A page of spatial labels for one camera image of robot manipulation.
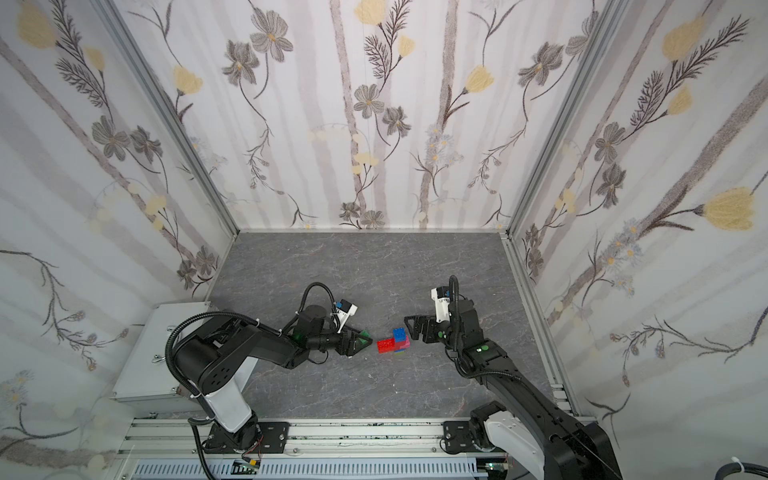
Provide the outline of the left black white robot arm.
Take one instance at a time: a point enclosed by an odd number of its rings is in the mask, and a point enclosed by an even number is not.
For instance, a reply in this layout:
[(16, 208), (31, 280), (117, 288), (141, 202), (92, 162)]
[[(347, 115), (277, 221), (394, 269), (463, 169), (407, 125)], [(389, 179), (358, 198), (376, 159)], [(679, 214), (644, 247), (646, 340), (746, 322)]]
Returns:
[(212, 424), (207, 453), (245, 453), (265, 439), (256, 412), (245, 401), (236, 374), (250, 360), (294, 369), (313, 351), (352, 357), (373, 345), (365, 332), (346, 324), (356, 306), (336, 302), (330, 310), (302, 307), (281, 329), (244, 314), (210, 311), (184, 320), (165, 344), (171, 375), (203, 408)]

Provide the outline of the upturned blue square lego brick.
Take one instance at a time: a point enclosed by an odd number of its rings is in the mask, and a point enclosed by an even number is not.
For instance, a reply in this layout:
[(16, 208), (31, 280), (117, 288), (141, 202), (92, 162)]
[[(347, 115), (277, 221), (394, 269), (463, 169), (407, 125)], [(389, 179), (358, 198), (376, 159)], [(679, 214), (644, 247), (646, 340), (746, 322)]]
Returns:
[(407, 340), (407, 334), (404, 328), (395, 328), (393, 330), (393, 338), (396, 342), (404, 342)]

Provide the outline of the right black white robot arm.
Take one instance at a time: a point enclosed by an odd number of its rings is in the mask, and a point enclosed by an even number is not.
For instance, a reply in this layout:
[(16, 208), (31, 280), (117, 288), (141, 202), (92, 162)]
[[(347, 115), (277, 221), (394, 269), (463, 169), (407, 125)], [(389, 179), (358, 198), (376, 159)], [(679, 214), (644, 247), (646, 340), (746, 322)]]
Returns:
[(620, 479), (608, 434), (584, 424), (545, 396), (512, 358), (486, 337), (470, 300), (448, 307), (447, 321), (435, 315), (406, 316), (414, 341), (442, 343), (459, 375), (494, 393), (502, 408), (480, 417), (478, 441), (517, 460), (536, 479)]

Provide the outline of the long red lego brick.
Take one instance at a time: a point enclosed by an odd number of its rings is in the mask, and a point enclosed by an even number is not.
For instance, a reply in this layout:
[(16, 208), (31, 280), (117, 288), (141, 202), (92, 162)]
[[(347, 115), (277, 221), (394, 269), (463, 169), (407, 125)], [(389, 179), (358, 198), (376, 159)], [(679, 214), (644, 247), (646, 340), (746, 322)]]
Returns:
[(396, 350), (397, 342), (394, 338), (388, 338), (384, 340), (379, 340), (376, 343), (377, 350), (380, 354), (394, 352)]

